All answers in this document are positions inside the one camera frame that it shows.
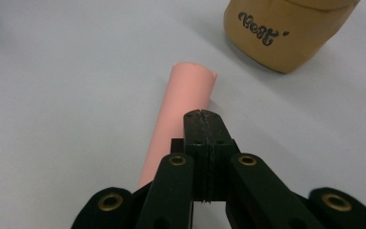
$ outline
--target rolled paper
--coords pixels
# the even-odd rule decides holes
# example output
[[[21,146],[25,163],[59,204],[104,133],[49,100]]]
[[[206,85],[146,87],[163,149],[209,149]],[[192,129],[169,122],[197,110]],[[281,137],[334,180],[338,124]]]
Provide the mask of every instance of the rolled paper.
[[[195,63],[173,65],[159,111],[139,188],[151,182],[160,160],[170,153],[172,138],[183,138],[183,115],[206,109],[216,74]]]

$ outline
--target pink paper tube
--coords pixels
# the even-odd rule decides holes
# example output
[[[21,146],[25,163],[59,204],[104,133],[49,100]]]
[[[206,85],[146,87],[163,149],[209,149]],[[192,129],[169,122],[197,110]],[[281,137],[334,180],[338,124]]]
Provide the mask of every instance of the pink paper tube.
[[[207,108],[215,80],[216,74],[201,65],[178,63],[173,66],[139,188],[153,180],[160,160],[170,153],[172,138],[183,138],[183,115]]]

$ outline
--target white table surface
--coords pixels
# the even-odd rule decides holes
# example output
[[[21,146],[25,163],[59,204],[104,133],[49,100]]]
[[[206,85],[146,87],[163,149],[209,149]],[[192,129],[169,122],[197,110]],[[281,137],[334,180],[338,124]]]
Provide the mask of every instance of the white table surface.
[[[307,197],[366,204],[366,0],[294,73],[223,31],[229,1],[0,0],[0,228],[70,228],[96,192],[135,191],[173,63],[218,73],[209,110]],[[229,228],[196,204],[193,228]]]

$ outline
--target screw hole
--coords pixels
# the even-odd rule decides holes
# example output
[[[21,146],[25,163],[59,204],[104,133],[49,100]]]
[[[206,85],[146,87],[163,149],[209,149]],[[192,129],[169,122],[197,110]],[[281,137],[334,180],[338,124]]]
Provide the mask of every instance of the screw hole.
[[[339,195],[324,194],[322,195],[322,200],[328,207],[339,212],[349,212],[352,210],[352,204]]]
[[[241,156],[239,162],[246,166],[256,165],[256,160],[251,156]]]
[[[169,162],[175,166],[184,165],[186,164],[186,158],[183,156],[172,156],[169,158]]]
[[[110,212],[117,209],[123,203],[123,198],[117,193],[109,193],[103,196],[97,202],[97,206],[104,212]]]

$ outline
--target black lettering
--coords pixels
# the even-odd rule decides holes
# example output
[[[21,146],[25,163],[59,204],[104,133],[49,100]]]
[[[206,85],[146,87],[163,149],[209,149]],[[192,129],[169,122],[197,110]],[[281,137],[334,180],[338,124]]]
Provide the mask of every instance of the black lettering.
[[[263,45],[270,46],[273,44],[273,38],[276,38],[279,36],[278,31],[273,32],[272,29],[268,29],[266,35],[263,38]]]
[[[257,38],[258,39],[263,38],[263,36],[266,33],[266,31],[267,31],[267,28],[266,27],[264,27],[264,26],[259,27],[259,30],[258,30],[258,32],[256,34]]]
[[[251,26],[249,27],[249,29],[251,30],[251,32],[257,33],[257,24],[252,23]]]
[[[270,46],[273,44],[274,39],[280,35],[279,31],[274,31],[272,28],[267,29],[265,26],[258,26],[254,22],[254,17],[248,15],[246,12],[240,12],[237,16],[240,21],[243,23],[243,27],[249,29],[250,32],[254,33],[257,39],[261,39],[263,45]],[[283,32],[283,36],[287,36],[290,34],[289,31]]]

